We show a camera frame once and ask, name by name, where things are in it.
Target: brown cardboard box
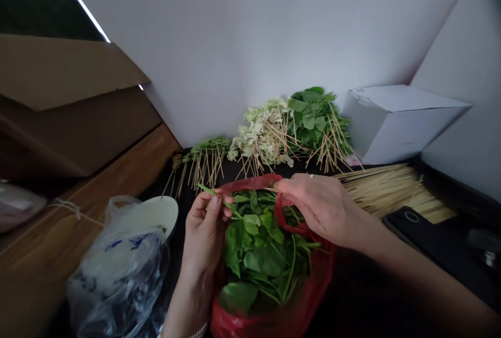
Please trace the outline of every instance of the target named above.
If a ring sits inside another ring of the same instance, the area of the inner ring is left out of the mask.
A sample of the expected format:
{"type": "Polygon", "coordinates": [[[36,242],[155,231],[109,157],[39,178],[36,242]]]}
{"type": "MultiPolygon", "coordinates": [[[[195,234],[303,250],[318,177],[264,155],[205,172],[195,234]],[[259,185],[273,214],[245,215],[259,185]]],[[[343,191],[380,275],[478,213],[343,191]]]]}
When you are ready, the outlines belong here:
{"type": "Polygon", "coordinates": [[[161,119],[113,43],[0,34],[0,178],[89,176],[161,119]]]}

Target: forearm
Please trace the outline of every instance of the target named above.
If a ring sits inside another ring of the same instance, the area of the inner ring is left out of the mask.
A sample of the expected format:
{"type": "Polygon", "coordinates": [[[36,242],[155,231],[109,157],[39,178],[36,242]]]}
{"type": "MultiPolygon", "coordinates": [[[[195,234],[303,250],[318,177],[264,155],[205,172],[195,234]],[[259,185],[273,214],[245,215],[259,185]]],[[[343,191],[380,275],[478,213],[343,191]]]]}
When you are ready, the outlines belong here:
{"type": "Polygon", "coordinates": [[[162,338],[186,338],[194,335],[209,319],[212,275],[192,278],[181,269],[162,328],[162,338]]]}
{"type": "Polygon", "coordinates": [[[489,336],[499,329],[496,313],[471,291],[381,225],[360,252],[397,279],[424,311],[462,336],[489,336]]]}

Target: white wall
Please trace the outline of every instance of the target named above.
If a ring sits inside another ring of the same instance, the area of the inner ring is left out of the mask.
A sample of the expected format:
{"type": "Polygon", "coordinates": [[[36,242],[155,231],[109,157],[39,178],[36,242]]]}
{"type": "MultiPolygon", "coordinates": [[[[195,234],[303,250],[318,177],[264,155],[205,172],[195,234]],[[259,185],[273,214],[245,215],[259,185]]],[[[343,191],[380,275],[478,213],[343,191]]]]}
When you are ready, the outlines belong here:
{"type": "Polygon", "coordinates": [[[456,0],[83,0],[181,145],[311,86],[408,83],[456,0]]]}
{"type": "Polygon", "coordinates": [[[458,0],[411,85],[473,103],[422,157],[501,202],[501,0],[458,0]]]}

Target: cardboard flap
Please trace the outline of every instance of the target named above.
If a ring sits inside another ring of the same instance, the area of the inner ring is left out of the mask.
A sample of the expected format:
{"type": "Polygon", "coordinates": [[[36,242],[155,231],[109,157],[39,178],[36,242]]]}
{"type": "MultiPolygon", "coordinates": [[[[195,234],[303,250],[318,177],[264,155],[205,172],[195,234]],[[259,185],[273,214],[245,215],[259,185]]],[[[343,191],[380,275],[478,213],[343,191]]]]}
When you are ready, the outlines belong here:
{"type": "Polygon", "coordinates": [[[376,86],[353,89],[361,104],[379,106],[388,112],[427,110],[429,108],[469,107],[452,98],[428,93],[407,85],[376,86]]]}
{"type": "Polygon", "coordinates": [[[35,111],[150,79],[114,43],[0,34],[0,94],[35,111]]]}

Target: spinach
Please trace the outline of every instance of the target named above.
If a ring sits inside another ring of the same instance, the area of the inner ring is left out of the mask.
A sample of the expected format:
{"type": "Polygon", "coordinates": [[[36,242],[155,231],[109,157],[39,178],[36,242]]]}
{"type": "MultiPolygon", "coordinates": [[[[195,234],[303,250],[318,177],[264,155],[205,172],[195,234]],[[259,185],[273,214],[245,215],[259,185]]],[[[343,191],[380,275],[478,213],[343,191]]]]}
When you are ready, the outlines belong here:
{"type": "MultiPolygon", "coordinates": [[[[297,139],[303,151],[309,149],[314,152],[320,149],[324,135],[331,135],[335,137],[335,141],[327,141],[327,146],[334,147],[336,142],[343,154],[352,153],[348,144],[350,120],[339,116],[338,108],[332,103],[335,99],[334,94],[325,94],[323,88],[313,87],[294,93],[288,100],[288,106],[294,110],[294,121],[289,122],[288,135],[297,139]]],[[[289,145],[291,152],[299,150],[295,142],[289,145]]]]}
{"type": "Polygon", "coordinates": [[[259,288],[247,282],[228,283],[219,293],[219,301],[228,312],[247,312],[256,300],[259,288]]]}
{"type": "MultiPolygon", "coordinates": [[[[273,214],[276,194],[247,190],[234,197],[242,219],[231,220],[226,230],[223,258],[230,273],[219,300],[230,313],[260,313],[270,303],[286,303],[300,289],[311,271],[311,249],[320,244],[279,226],[273,214]]],[[[282,211],[290,225],[304,222],[295,207],[282,211]]]]}

